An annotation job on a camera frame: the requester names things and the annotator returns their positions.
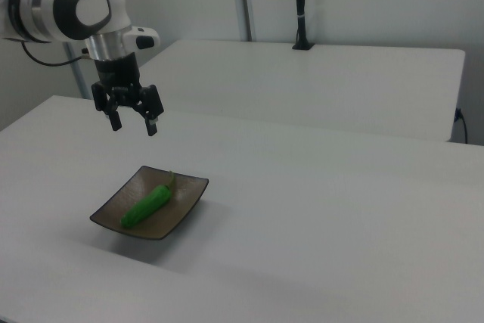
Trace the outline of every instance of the pepper stem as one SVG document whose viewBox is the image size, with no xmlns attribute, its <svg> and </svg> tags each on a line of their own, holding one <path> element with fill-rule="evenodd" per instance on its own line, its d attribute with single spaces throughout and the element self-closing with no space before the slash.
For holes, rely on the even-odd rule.
<svg viewBox="0 0 484 323">
<path fill-rule="evenodd" d="M 169 174 L 170 174 L 170 180 L 168 182 L 168 184 L 166 185 L 166 187 L 171 190 L 172 187 L 173 187 L 173 184 L 175 183 L 175 173 L 172 172 L 171 170 L 169 171 Z"/>
</svg>

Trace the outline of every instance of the square plate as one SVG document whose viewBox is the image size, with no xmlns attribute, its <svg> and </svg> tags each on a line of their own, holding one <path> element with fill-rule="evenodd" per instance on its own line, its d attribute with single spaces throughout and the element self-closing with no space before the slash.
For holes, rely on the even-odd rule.
<svg viewBox="0 0 484 323">
<path fill-rule="evenodd" d="M 209 184 L 208 179 L 175 173 L 175 186 L 168 203 L 132 228 L 121 226 L 121 217 L 158 185 L 169 183 L 166 170 L 142 166 L 127 183 L 92 216 L 91 221 L 135 238 L 165 238 L 194 208 Z"/>
</svg>

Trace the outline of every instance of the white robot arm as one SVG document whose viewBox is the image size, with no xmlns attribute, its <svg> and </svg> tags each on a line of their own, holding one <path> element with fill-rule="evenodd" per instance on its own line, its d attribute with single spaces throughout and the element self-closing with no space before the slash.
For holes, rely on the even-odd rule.
<svg viewBox="0 0 484 323">
<path fill-rule="evenodd" d="M 155 30 L 131 25 L 125 0 L 0 0 L 0 38 L 48 43 L 84 40 L 100 81 L 92 85 L 97 110 L 121 128 L 118 106 L 131 107 L 157 132 L 163 112 L 156 86 L 141 87 L 135 52 L 160 45 Z"/>
</svg>

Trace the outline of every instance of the black pole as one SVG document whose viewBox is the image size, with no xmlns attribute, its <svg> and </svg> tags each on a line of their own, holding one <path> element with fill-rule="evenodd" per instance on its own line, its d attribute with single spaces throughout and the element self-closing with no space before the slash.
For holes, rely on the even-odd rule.
<svg viewBox="0 0 484 323">
<path fill-rule="evenodd" d="M 308 42 L 306 38 L 306 19 L 304 15 L 305 0 L 296 0 L 297 6 L 297 41 L 293 49 L 308 51 L 314 43 Z"/>
</svg>

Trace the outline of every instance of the green chili pepper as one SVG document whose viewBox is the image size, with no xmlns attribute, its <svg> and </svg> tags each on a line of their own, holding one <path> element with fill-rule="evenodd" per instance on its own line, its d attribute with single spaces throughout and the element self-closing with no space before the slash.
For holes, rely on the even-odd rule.
<svg viewBox="0 0 484 323">
<path fill-rule="evenodd" d="M 155 211 L 164 206 L 172 196 L 173 183 L 175 182 L 175 174 L 170 171 L 171 179 L 168 185 L 159 185 L 155 187 L 152 192 L 137 202 L 131 209 L 121 218 L 121 225 L 124 228 L 131 228 L 147 217 L 151 216 Z"/>
</svg>

